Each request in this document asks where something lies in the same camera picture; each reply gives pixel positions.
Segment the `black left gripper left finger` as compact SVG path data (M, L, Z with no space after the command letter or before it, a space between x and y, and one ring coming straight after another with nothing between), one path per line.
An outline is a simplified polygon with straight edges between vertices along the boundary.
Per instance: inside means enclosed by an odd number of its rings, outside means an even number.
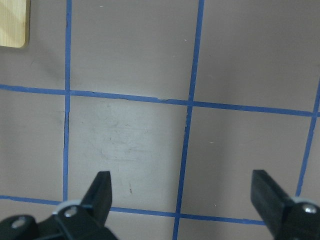
M2 240L116 240L105 227L112 205L109 171L97 173L79 203L65 201L47 219L36 222L32 215L20 214L0 222Z

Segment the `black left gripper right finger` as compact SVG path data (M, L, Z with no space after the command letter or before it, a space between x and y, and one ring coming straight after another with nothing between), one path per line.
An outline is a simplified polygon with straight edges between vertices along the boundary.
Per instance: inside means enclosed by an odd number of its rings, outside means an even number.
M265 170L252 171L250 200L274 240L320 238L320 206L289 196Z

